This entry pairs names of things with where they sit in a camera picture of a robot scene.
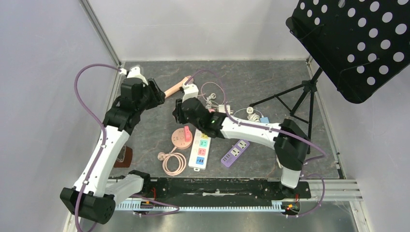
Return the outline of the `round pink socket hub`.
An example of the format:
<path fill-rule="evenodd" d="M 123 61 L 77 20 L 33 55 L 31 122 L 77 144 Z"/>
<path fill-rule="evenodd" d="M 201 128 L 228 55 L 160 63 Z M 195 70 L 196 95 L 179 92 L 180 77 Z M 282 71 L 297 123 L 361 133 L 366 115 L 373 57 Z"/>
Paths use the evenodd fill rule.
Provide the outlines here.
<path fill-rule="evenodd" d="M 193 134 L 192 134 L 192 141 L 190 143 L 186 143 L 184 140 L 184 132 L 183 128 L 179 128 L 175 130 L 171 136 L 171 141 L 176 149 L 185 150 L 192 145 L 193 142 Z"/>

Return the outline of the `white multicolour power strip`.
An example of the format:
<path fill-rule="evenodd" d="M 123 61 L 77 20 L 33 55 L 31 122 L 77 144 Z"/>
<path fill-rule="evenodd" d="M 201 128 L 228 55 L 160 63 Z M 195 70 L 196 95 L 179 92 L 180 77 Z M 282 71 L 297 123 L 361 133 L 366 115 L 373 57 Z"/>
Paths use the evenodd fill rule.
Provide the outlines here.
<path fill-rule="evenodd" d="M 211 138 L 196 129 L 191 146 L 188 166 L 194 171 L 205 170 L 210 151 Z"/>

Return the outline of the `blue usb charger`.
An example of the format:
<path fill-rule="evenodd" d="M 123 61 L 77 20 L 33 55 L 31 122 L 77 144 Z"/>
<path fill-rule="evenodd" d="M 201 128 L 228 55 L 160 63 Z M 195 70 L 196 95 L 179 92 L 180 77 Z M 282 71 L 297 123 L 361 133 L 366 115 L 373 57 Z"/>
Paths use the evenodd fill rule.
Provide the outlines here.
<path fill-rule="evenodd" d="M 268 117 L 261 117 L 261 118 L 259 119 L 259 121 L 260 121 L 261 123 L 264 123 L 264 124 L 269 124 L 269 123 L 270 123 Z"/>

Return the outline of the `coral plug adapter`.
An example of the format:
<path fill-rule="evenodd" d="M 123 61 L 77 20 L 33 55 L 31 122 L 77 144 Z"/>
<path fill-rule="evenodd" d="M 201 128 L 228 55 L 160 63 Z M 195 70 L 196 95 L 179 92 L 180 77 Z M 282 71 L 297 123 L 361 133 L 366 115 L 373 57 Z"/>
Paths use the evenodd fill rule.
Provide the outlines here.
<path fill-rule="evenodd" d="M 184 132 L 184 140 L 185 140 L 185 142 L 186 142 L 186 143 L 190 143 L 190 142 L 192 141 L 192 133 L 191 133 L 189 127 L 188 127 L 188 126 L 184 126 L 183 132 Z"/>

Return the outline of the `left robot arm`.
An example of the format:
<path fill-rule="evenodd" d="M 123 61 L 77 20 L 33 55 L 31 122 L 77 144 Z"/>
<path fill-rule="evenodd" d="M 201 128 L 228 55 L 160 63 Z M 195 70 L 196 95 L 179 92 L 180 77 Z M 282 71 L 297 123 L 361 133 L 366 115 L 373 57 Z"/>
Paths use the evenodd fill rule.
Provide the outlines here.
<path fill-rule="evenodd" d="M 129 77 L 120 86 L 120 96 L 106 113 L 103 130 L 83 173 L 71 188 L 63 188 L 60 199 L 73 214 L 105 224 L 116 206 L 133 194 L 147 197 L 152 190 L 150 175 L 130 171 L 124 179 L 107 186 L 117 157 L 128 141 L 142 112 L 164 103 L 165 93 L 154 79 Z"/>

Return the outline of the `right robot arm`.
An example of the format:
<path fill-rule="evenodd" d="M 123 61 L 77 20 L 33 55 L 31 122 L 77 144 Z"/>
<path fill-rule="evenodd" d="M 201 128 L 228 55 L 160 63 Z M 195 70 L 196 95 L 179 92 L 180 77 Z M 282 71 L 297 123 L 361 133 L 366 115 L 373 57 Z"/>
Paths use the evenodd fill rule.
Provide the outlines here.
<path fill-rule="evenodd" d="M 211 138 L 242 139 L 273 149 L 282 166 L 280 193 L 292 197 L 298 192 L 302 166 L 312 143 L 294 121 L 242 120 L 226 113 L 210 112 L 197 98 L 177 99 L 173 116 L 177 123 L 192 124 Z"/>

